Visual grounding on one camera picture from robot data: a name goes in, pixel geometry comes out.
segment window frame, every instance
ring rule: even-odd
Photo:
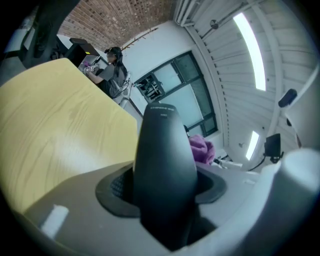
[[[198,72],[198,76],[192,78],[192,79],[189,79],[189,80],[186,80],[184,78],[184,76],[182,75],[180,69],[179,69],[179,65],[177,63],[177,59],[183,57],[183,56],[187,56],[189,55],[195,68],[196,68],[196,71]],[[181,83],[176,86],[175,88],[171,89],[170,91],[168,92],[165,92],[161,83],[159,82],[159,80],[157,79],[156,75],[154,74],[157,70],[161,69],[162,67],[168,65],[168,64],[171,64],[173,69],[176,71],[179,79],[181,80]],[[205,79],[204,79],[204,75],[202,74],[201,72],[201,69],[199,68],[199,65],[194,57],[194,55],[192,54],[192,51],[187,51],[179,56],[176,56],[168,61],[166,61],[165,63],[159,65],[158,67],[154,68],[153,70],[151,70],[150,72],[146,73],[144,76],[142,76],[141,78],[139,78],[137,81],[135,81],[135,85],[140,83],[142,80],[146,79],[148,76],[152,76],[152,78],[154,79],[154,81],[156,82],[156,84],[158,85],[158,87],[161,89],[161,92],[163,93],[163,96],[157,98],[156,100],[149,100],[145,94],[142,92],[142,90],[140,89],[139,86],[137,86],[139,92],[144,96],[145,100],[148,102],[148,103],[152,103],[152,102],[159,102],[161,100],[163,100],[164,98],[166,98],[167,96],[175,93],[176,91],[178,91],[179,89],[191,84],[192,82],[196,81],[196,80],[199,80],[201,79],[201,82],[203,84],[203,87],[204,87],[204,91],[205,91],[205,94],[206,94],[206,97],[209,101],[209,105],[210,105],[210,109],[211,109],[211,113],[210,114],[207,114],[203,117],[203,120],[191,125],[188,127],[189,130],[197,127],[197,126],[200,126],[201,127],[201,130],[202,130],[202,133],[203,133],[203,136],[204,137],[207,137],[213,133],[215,133],[216,131],[218,131],[218,127],[217,127],[217,120],[216,120],[216,114],[215,114],[215,110],[214,110],[214,107],[213,107],[213,104],[212,104],[212,101],[211,101],[211,97],[210,97],[210,93],[209,93],[209,90],[208,90],[208,87],[207,87],[207,84],[205,82]],[[206,131],[205,129],[205,121],[207,121],[208,119],[210,118],[213,118],[213,122],[214,122],[214,128],[209,130],[209,131]]]

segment brick ceiling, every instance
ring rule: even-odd
[[[59,34],[87,40],[104,51],[170,19],[175,0],[81,0]]]

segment window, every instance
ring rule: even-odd
[[[135,85],[148,103],[174,105],[191,136],[206,137],[218,130],[207,85],[191,52],[162,64]]]

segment wooden table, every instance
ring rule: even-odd
[[[25,211],[62,181],[132,161],[137,122],[68,59],[0,87],[0,185]]]

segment light panel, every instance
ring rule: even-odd
[[[245,15],[241,12],[233,17],[236,25],[238,26],[246,46],[249,50],[251,57],[254,78],[255,78],[255,88],[265,91],[266,90],[266,76],[264,62],[262,60],[261,52],[255,34],[247,21]]]
[[[256,146],[257,146],[257,143],[258,143],[258,140],[259,140],[259,134],[256,133],[254,130],[252,131],[252,135],[251,135],[251,141],[250,141],[250,145],[248,147],[248,151],[246,152],[246,155],[245,157],[250,161],[255,149],[256,149]]]

